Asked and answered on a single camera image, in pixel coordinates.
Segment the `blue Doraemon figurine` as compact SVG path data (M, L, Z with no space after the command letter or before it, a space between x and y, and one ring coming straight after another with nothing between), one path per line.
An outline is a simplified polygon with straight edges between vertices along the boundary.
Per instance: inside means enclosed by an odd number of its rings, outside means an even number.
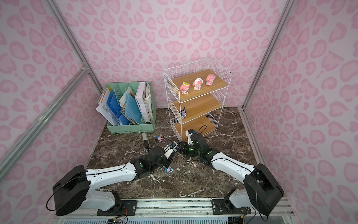
M165 168L165 172L166 172L166 173L172 173L172 172L173 172L173 168L171 168L171 167Z

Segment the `small black Kuromi figurine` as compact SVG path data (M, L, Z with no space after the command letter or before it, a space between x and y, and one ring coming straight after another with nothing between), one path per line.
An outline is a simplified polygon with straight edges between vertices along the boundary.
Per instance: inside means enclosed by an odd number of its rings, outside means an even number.
M185 107L181 110L180 115L181 115L182 119L186 118L186 108Z

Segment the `green hat pink figurine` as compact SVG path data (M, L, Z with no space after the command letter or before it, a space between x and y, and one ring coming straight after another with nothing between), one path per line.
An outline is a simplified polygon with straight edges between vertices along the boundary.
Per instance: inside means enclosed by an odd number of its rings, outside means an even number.
M189 93L190 84L188 82L183 82L180 86L180 91L183 95L187 95Z

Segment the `white hood My Melody figurine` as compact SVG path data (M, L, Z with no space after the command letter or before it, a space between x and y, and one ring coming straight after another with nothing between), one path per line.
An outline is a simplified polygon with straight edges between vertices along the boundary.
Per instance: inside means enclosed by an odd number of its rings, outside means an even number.
M203 84L203 79L202 78L195 79L194 82L193 82L194 90L196 90L196 91L201 90L202 84Z

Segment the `pink bow My Melody figurine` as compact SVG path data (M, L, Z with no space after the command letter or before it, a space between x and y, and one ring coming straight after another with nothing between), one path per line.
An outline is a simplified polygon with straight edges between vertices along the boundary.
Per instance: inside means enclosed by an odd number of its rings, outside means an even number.
M215 79L216 79L216 75L215 75L215 74L209 74L209 75L207 75L206 85L207 85L207 86L212 86Z

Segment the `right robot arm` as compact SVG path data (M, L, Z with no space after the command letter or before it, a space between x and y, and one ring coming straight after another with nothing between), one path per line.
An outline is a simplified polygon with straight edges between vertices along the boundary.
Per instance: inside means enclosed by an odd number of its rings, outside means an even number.
M284 190L263 164L245 164L210 148L203 135L190 129L188 141L181 142L179 153L196 157L203 165L222 171L241 182L244 190L234 189L223 200L218 199L215 207L223 206L228 214L250 213L253 207L260 215L269 216L284 196Z

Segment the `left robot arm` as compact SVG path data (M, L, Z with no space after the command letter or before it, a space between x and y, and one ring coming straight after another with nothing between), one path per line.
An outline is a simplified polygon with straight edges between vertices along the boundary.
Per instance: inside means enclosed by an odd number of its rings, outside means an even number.
M158 168L168 167L175 155L175 146L152 147L146 155L124 165L105 169L74 167L53 186L52 199L57 216L68 215L77 209L98 209L107 214L119 213L123 207L119 193L99 189L121 182L147 177Z

